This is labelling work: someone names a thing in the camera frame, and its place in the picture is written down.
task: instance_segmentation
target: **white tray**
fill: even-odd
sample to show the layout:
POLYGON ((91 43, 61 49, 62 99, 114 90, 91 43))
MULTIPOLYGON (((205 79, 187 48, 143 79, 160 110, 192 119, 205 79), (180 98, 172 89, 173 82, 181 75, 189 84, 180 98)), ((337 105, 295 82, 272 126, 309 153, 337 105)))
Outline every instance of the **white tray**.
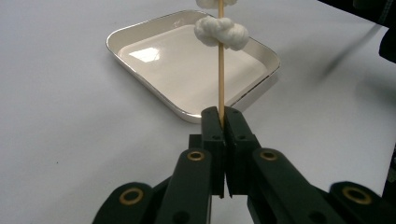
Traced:
MULTIPOLYGON (((202 110, 218 104, 218 48, 205 46, 193 31, 207 15, 181 11, 115 31, 106 42, 120 64, 182 119, 193 123, 200 122, 202 110)), ((280 61, 251 38, 244 49, 226 49, 224 55, 225 104, 243 110, 249 105, 243 102, 248 93, 259 84, 264 91, 272 86, 270 77, 280 61)))

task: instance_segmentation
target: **white cotton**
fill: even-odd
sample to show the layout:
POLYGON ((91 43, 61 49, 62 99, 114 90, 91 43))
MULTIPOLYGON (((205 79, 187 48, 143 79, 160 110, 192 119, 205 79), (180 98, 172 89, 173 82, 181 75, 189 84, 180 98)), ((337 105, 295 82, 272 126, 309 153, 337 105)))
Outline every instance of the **white cotton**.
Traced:
POLYGON ((248 43, 248 30, 229 18, 216 19, 207 16, 195 23, 194 32, 209 47, 217 46, 221 42, 226 49, 240 50, 248 43))
MULTIPOLYGON (((198 7, 201 8, 218 8, 219 0, 195 0, 198 7)), ((236 3, 236 0, 223 0, 223 5, 225 7, 232 6, 236 3)))

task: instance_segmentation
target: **cotton ball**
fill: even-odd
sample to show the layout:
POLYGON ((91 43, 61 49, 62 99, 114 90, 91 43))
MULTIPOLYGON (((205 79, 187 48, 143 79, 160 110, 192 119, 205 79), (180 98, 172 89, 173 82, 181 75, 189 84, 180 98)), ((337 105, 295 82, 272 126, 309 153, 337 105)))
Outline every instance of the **cotton ball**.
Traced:
POLYGON ((194 32, 209 47, 217 46, 221 42, 226 49, 240 50, 248 43, 248 30, 229 18, 216 19, 207 16, 195 23, 194 32))
MULTIPOLYGON (((198 7, 201 8, 218 8, 219 0, 195 0, 198 7)), ((236 3, 236 0, 223 0, 223 4, 225 7, 232 6, 236 3)))

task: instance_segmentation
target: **wooden skewer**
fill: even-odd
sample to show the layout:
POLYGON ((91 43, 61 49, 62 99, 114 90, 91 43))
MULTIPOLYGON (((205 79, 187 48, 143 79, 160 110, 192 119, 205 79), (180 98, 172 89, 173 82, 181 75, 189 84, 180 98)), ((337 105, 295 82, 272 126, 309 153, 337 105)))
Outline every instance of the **wooden skewer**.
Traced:
MULTIPOLYGON (((219 18, 224 17, 224 3, 219 0, 219 18)), ((224 129, 224 46, 219 42, 219 120, 224 129)))

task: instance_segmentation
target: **white table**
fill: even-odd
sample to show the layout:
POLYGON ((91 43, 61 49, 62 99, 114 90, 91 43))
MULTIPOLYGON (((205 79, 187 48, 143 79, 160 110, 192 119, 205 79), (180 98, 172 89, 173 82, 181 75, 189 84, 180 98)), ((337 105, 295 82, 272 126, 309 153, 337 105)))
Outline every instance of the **white table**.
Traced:
MULTIPOLYGON (((113 31, 193 0, 0 4, 0 223, 91 223, 116 187, 172 174, 190 133, 106 49, 113 31)), ((216 15, 215 10, 205 10, 216 15)), ((396 141, 396 64, 387 28, 315 0, 226 7, 281 60, 244 115, 264 147, 311 184, 349 180, 381 194, 396 141)), ((214 199, 212 223, 252 223, 246 197, 214 199)))

